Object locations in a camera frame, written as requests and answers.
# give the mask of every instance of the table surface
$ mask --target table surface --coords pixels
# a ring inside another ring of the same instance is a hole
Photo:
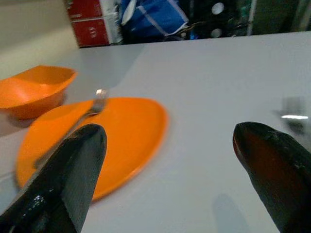
[[[277,232],[232,134],[243,121],[286,131],[275,110],[284,97],[310,96],[310,32],[80,49],[57,65],[79,72],[66,103],[104,87],[111,97],[157,100],[170,115],[157,156],[92,204],[84,233]],[[0,117],[3,175],[14,169],[30,122]]]

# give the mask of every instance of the orange plate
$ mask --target orange plate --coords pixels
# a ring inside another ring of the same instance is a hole
[[[37,66],[0,81],[0,110],[19,119],[35,118],[58,106],[76,72]]]
[[[24,186],[35,172],[33,167],[92,101],[57,107],[39,117],[29,128],[17,158],[17,182]],[[96,123],[107,134],[107,153],[93,200],[99,199],[135,176],[154,155],[168,126],[166,110],[157,102],[142,98],[111,98],[98,115],[80,126]]]

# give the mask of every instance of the fork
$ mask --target fork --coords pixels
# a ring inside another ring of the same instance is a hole
[[[34,162],[34,168],[38,169],[51,157],[51,155],[56,151],[56,149],[62,144],[64,139],[66,139],[69,135],[71,135],[77,126],[79,126],[82,121],[84,121],[87,117],[96,115],[100,113],[106,104],[107,99],[107,91],[104,89],[98,89],[95,93],[95,99],[93,105],[88,109],[75,123],[74,125],[66,132],[66,134],[57,141],[44,155],[38,158]]]

